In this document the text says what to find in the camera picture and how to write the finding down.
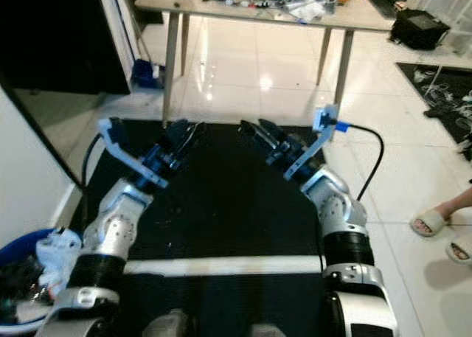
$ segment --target slipper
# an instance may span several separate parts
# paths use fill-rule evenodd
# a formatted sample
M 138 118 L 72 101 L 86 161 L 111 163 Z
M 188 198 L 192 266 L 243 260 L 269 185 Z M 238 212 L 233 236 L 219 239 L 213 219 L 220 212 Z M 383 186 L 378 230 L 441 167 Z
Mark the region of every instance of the slipper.
M 414 225 L 414 222 L 417 219 L 420 219 L 422 222 L 424 222 L 424 224 L 427 225 L 431 232 L 424 232 L 423 230 L 418 229 Z M 416 232 L 418 235 L 424 237 L 431 237 L 435 236 L 435 234 L 441 231 L 441 229 L 445 226 L 445 220 L 437 210 L 431 209 L 423 213 L 422 215 L 418 215 L 415 219 L 410 221 L 410 226 L 413 231 Z
M 457 246 L 458 249 L 463 251 L 465 254 L 469 256 L 469 258 L 463 260 L 458 258 L 452 249 L 452 246 Z M 466 234 L 461 236 L 451 242 L 449 245 L 446 246 L 445 252 L 448 254 L 449 258 L 456 263 L 461 265 L 470 265 L 472 263 L 472 232 L 470 234 Z

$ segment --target glossy floor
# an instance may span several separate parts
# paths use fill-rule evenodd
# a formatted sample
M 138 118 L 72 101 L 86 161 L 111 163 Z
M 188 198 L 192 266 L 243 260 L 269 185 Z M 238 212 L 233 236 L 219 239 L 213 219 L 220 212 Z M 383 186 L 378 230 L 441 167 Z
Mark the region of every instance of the glossy floor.
M 263 117 L 285 125 L 309 125 L 318 105 L 331 103 L 342 31 L 333 31 L 321 85 L 316 88 L 321 29 L 191 18 L 185 76 L 176 68 L 170 115 L 193 121 L 239 122 Z M 395 62 L 471 66 L 444 49 L 415 52 L 386 41 L 387 34 L 357 32 L 341 118 L 377 129 L 386 141 L 380 170 L 363 202 L 378 266 L 402 336 L 470 336 L 472 269 L 453 264 L 447 242 L 472 231 L 472 210 L 453 226 L 424 239 L 408 222 L 468 188 L 472 167 Z M 165 58 L 166 25 L 148 26 L 145 40 L 156 61 Z M 177 65 L 180 66 L 180 54 Z M 137 89 L 109 97 L 99 117 L 159 119 L 162 93 Z M 356 130 L 338 134 L 325 149 L 330 165 L 358 193 L 378 153 L 375 138 Z
M 82 158 L 96 133 L 97 108 L 104 94 L 16 89 L 20 103 L 79 178 Z

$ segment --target cable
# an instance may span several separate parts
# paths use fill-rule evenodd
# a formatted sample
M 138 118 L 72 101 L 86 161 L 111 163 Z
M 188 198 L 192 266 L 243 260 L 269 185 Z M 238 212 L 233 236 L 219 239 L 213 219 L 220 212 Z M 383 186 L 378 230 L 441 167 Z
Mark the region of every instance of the cable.
M 357 196 L 357 200 L 360 201 L 362 196 L 364 195 L 364 192 L 366 191 L 367 187 L 369 186 L 372 178 L 374 177 L 375 173 L 377 172 L 378 166 L 381 164 L 382 158 L 384 157 L 384 148 L 385 147 L 384 147 L 384 140 L 382 139 L 381 135 L 379 133 L 377 133 L 376 131 L 374 131 L 373 129 L 367 128 L 367 127 L 362 127 L 360 125 L 353 125 L 353 124 L 350 124 L 350 127 L 373 134 L 374 136 L 377 137 L 378 142 L 381 145 L 381 151 L 378 154 L 377 161 L 375 162 L 375 165 L 372 168 L 372 171 L 370 172 L 369 177 L 367 178 L 364 186 L 362 187 L 360 193 Z
M 88 145 L 86 154 L 83 156 L 83 161 L 82 161 L 81 181 L 82 181 L 83 193 L 82 193 L 82 222 L 80 223 L 82 232 L 86 230 L 87 219 L 89 217 L 89 196 L 88 196 L 88 189 L 87 189 L 87 164 L 89 163 L 89 157 L 90 157 L 91 151 L 94 149 L 94 146 L 96 145 L 100 137 L 101 137 L 100 134 L 95 135 L 91 143 Z
M 319 259 L 319 269 L 323 273 L 323 271 L 325 270 L 325 267 L 323 265 L 322 250 L 321 250 L 321 246 L 319 244 L 319 241 L 321 240 L 319 238 L 319 221 L 315 222 L 315 236 L 316 236 L 316 238 L 315 238 L 315 240 L 316 240 L 316 250 L 318 251 L 318 259 Z

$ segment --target wooden tabletop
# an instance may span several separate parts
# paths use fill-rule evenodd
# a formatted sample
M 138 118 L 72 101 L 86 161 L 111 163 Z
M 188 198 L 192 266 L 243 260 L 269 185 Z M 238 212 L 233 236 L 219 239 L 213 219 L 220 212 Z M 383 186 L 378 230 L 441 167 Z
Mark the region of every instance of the wooden tabletop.
M 227 6 L 224 1 L 202 0 L 136 0 L 143 10 L 169 11 L 206 15 L 214 18 L 236 18 L 277 24 L 300 24 L 280 9 L 256 9 L 251 7 Z M 313 20 L 309 25 L 367 31 L 390 31 L 393 20 L 385 19 L 369 0 L 350 0 L 344 6 L 337 6 L 334 15 Z

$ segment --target blue bucket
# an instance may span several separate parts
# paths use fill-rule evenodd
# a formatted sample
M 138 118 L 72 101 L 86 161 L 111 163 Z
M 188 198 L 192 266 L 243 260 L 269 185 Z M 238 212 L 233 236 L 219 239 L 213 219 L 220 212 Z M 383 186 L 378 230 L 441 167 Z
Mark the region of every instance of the blue bucket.
M 142 88 L 164 88 L 165 67 L 159 66 L 159 77 L 154 77 L 155 66 L 147 60 L 137 59 L 133 65 L 132 79 Z
M 0 249 L 0 267 L 16 260 L 21 260 L 36 251 L 36 243 L 47 237 L 54 229 L 42 229 L 30 232 L 12 241 L 4 248 Z M 18 333 L 28 333 L 37 330 L 45 316 L 23 324 L 0 324 L 0 336 L 16 335 Z

